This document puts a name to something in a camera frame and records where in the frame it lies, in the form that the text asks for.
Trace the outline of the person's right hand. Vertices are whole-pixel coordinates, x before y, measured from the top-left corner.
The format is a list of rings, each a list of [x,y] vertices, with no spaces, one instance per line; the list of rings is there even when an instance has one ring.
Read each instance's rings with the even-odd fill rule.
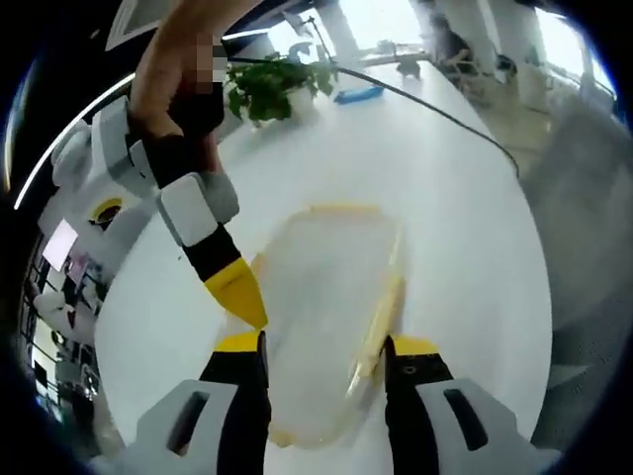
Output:
[[[178,1],[161,20],[136,68],[130,96],[134,122],[152,137],[181,136],[169,109],[180,86],[213,88],[213,48],[243,11],[238,1]]]

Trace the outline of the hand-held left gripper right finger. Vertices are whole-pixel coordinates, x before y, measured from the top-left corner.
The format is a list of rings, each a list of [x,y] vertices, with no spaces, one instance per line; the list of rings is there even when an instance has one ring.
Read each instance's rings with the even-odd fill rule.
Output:
[[[454,378],[428,340],[384,344],[385,421],[396,474],[538,474],[541,455],[516,416],[470,379]]]

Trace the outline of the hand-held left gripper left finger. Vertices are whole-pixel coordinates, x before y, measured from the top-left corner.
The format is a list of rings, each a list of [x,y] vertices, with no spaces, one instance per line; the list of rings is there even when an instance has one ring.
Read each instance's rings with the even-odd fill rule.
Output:
[[[134,473],[262,474],[270,422],[266,334],[229,335],[138,420]]]

